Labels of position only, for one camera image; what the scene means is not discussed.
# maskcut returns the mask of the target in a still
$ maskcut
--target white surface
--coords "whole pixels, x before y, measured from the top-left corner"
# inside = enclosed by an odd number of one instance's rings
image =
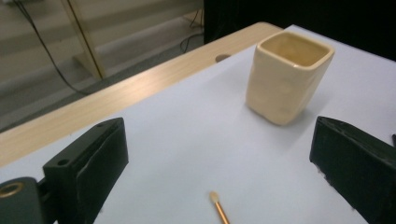
[[[96,223],[220,223],[211,190],[232,223],[365,223],[308,156],[319,115],[390,144],[396,63],[289,30],[335,47],[304,113],[278,127],[246,107],[251,47],[110,116],[125,119],[130,163]],[[89,128],[2,168],[0,182],[41,178],[41,166]]]

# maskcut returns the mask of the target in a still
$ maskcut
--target ceramic cup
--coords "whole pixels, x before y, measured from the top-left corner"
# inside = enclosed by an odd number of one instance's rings
[[[247,105],[277,125],[294,120],[312,98],[334,55],[324,43],[283,31],[255,50]]]

